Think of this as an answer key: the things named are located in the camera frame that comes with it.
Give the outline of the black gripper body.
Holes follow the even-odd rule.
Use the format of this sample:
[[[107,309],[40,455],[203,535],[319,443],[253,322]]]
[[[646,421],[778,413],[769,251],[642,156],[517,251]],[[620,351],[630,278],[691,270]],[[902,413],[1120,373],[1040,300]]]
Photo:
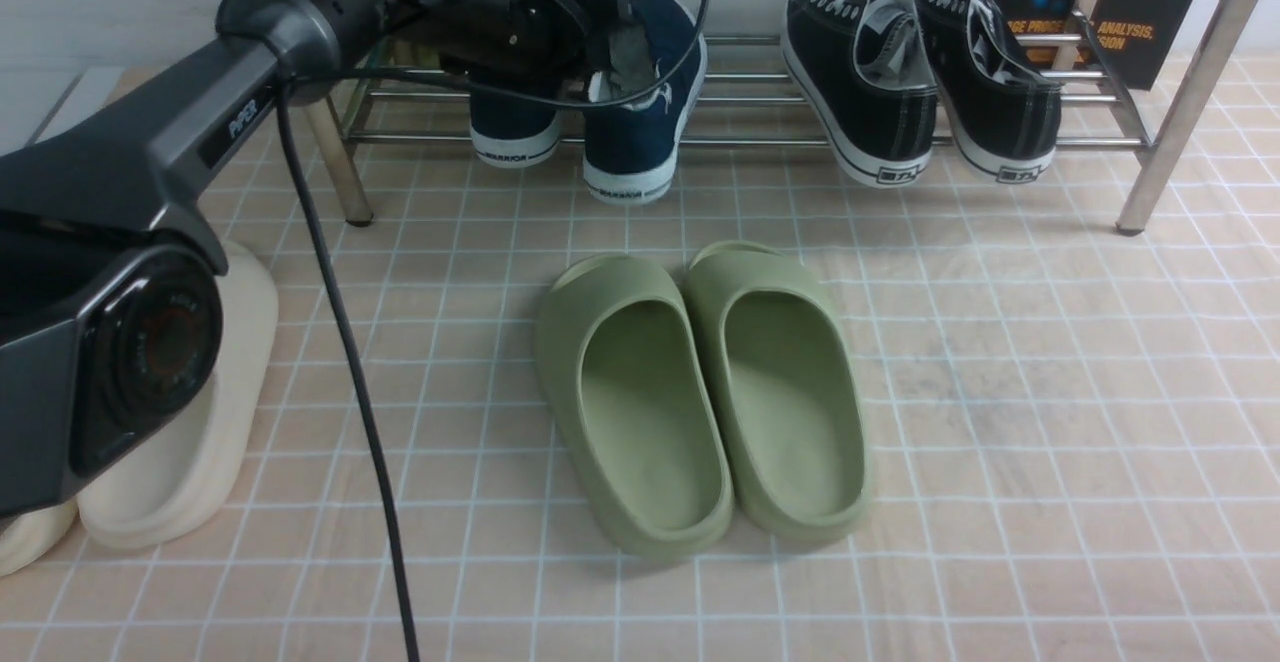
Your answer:
[[[517,85],[602,76],[641,90],[641,19],[630,0],[398,0],[389,33],[463,70]]]

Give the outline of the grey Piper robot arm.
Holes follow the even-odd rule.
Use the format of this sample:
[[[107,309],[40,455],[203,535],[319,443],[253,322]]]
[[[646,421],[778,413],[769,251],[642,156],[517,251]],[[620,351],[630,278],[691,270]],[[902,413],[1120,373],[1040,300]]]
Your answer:
[[[1,163],[1,510],[72,499],[202,391],[229,262],[198,198],[274,109],[385,36],[562,85],[611,67],[625,0],[223,0],[211,42]]]

